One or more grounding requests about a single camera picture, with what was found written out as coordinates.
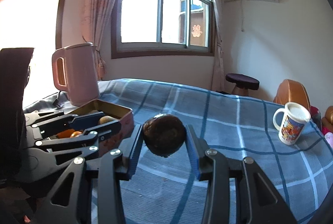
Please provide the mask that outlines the orange wooden chair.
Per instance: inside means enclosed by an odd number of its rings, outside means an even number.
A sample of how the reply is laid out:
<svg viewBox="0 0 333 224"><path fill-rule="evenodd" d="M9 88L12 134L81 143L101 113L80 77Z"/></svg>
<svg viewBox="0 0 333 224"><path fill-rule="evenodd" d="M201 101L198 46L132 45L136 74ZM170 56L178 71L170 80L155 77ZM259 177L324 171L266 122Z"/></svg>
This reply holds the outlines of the orange wooden chair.
<svg viewBox="0 0 333 224"><path fill-rule="evenodd" d="M322 118L322 132L325 135L333 131L333 106L329 106Z"/></svg>
<svg viewBox="0 0 333 224"><path fill-rule="evenodd" d="M307 90L303 84L291 79L285 79L281 82L273 102L280 105L285 105L287 102L296 102L308 111L311 109Z"/></svg>

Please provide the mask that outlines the white cartoon mug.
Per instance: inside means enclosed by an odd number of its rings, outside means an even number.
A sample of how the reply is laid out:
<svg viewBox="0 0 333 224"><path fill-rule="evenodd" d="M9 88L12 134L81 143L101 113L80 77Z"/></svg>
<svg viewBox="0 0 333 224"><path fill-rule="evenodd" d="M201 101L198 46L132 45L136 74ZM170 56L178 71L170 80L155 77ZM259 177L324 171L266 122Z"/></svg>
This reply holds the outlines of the white cartoon mug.
<svg viewBox="0 0 333 224"><path fill-rule="evenodd" d="M277 115L279 113L283 113L280 124L277 123ZM304 106L296 102L287 102L284 107L275 111L272 122L278 131L280 141L291 146L297 142L310 120L311 114Z"/></svg>

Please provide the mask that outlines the window with frame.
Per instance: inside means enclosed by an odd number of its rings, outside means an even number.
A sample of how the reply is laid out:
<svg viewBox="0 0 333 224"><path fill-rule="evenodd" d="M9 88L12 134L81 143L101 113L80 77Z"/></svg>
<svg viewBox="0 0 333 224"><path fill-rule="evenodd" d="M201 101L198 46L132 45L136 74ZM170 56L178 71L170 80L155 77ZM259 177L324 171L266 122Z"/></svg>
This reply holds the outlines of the window with frame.
<svg viewBox="0 0 333 224"><path fill-rule="evenodd" d="M111 57L211 56L212 0L116 0Z"/></svg>

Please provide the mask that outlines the blue plaid tablecloth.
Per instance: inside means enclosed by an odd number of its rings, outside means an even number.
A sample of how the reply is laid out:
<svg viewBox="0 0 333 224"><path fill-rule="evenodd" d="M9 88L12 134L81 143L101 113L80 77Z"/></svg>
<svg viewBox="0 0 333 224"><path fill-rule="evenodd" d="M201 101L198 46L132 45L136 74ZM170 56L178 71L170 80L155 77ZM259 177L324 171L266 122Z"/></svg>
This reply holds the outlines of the blue plaid tablecloth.
<svg viewBox="0 0 333 224"><path fill-rule="evenodd" d="M139 124L167 112L194 127L198 137L226 157L253 158L272 181L298 223L332 223L332 148L309 122L295 145L278 138L278 105L187 85L138 79L99 82L103 101L129 107ZM121 184L127 223L199 223L207 184L191 172L184 147L168 158L141 151L138 168Z"/></svg>

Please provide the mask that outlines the pink electric kettle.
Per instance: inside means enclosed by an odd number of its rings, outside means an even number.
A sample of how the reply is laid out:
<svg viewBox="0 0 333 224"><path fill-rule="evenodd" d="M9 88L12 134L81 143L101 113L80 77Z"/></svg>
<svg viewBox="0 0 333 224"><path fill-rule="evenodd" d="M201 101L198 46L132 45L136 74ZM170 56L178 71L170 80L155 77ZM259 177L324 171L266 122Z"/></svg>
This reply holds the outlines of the pink electric kettle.
<svg viewBox="0 0 333 224"><path fill-rule="evenodd" d="M92 43L82 43L57 49L52 55L54 86L66 92L74 106L99 97L95 49Z"/></svg>

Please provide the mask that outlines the small orange front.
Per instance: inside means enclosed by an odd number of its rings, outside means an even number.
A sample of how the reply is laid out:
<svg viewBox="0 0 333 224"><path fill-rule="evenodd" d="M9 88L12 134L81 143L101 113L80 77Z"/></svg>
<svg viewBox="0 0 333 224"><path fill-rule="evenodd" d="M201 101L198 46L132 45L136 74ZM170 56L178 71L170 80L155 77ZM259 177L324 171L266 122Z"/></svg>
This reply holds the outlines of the small orange front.
<svg viewBox="0 0 333 224"><path fill-rule="evenodd" d="M78 137L82 135L82 132L81 131L74 131L71 135L70 135L70 138L74 138L74 137Z"/></svg>

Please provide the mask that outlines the gold metal tin tray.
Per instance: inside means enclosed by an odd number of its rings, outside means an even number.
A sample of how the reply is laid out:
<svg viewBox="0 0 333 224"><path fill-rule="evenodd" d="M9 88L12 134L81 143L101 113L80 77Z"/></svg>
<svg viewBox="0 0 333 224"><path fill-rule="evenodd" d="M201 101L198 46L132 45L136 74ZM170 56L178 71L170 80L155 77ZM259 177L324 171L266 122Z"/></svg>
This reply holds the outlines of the gold metal tin tray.
<svg viewBox="0 0 333 224"><path fill-rule="evenodd" d="M114 103L92 100L70 112L78 119L69 119L64 130L51 138L77 138L95 131L104 134L99 141L99 155L102 156L119 147L124 138L128 138L134 129L133 110Z"/></svg>

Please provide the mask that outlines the dark round stool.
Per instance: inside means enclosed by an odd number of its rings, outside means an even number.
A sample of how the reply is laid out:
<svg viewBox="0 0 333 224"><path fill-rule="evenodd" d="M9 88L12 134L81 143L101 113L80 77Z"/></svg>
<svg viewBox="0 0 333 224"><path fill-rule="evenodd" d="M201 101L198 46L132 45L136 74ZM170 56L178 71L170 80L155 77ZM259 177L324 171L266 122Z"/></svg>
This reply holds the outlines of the dark round stool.
<svg viewBox="0 0 333 224"><path fill-rule="evenodd" d="M243 74L228 73L225 79L227 82L235 84L232 90L233 95L247 97L250 90L256 91L260 86L260 82L257 79Z"/></svg>

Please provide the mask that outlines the large orange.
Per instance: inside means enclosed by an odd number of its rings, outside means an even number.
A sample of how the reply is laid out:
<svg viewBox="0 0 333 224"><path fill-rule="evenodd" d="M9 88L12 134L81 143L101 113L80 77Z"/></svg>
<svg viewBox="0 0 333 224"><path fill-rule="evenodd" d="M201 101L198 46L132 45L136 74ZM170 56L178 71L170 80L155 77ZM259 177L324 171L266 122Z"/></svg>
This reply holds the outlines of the large orange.
<svg viewBox="0 0 333 224"><path fill-rule="evenodd" d="M64 130L58 134L56 134L56 137L57 138L70 138L71 135L75 132L74 129L67 129L67 130Z"/></svg>

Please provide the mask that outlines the pink right curtain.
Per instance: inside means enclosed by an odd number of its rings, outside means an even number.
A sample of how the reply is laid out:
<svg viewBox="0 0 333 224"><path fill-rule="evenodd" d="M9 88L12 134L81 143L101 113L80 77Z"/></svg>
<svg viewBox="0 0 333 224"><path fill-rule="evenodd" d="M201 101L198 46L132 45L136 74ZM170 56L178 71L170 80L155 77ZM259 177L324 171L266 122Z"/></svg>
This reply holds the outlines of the pink right curtain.
<svg viewBox="0 0 333 224"><path fill-rule="evenodd" d="M222 92L225 90L224 48L223 48L223 10L225 0L212 0L215 15L215 51L211 90Z"/></svg>

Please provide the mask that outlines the black kettle power plug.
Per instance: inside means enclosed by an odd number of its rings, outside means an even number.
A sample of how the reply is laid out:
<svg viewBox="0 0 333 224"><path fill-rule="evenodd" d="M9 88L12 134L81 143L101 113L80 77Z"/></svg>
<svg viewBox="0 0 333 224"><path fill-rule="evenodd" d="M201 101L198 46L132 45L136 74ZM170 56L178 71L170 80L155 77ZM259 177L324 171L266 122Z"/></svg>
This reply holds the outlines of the black kettle power plug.
<svg viewBox="0 0 333 224"><path fill-rule="evenodd" d="M57 93L56 99L55 99L54 102L52 103L52 105L53 105L54 107L56 107L57 109L60 109L60 108L62 107L62 102L61 102L61 100L60 100L61 93L62 93L61 91L59 91L59 92Z"/></svg>

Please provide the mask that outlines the dark brown passion fruit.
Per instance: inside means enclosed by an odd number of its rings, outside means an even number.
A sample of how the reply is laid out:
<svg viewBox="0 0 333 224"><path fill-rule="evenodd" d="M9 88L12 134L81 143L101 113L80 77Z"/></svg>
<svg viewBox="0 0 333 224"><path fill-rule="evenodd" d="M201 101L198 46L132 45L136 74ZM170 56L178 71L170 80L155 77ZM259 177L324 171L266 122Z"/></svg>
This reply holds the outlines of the dark brown passion fruit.
<svg viewBox="0 0 333 224"><path fill-rule="evenodd" d="M171 114L158 114L148 119L142 131L148 149L161 157L169 157L177 152L187 136L182 121Z"/></svg>

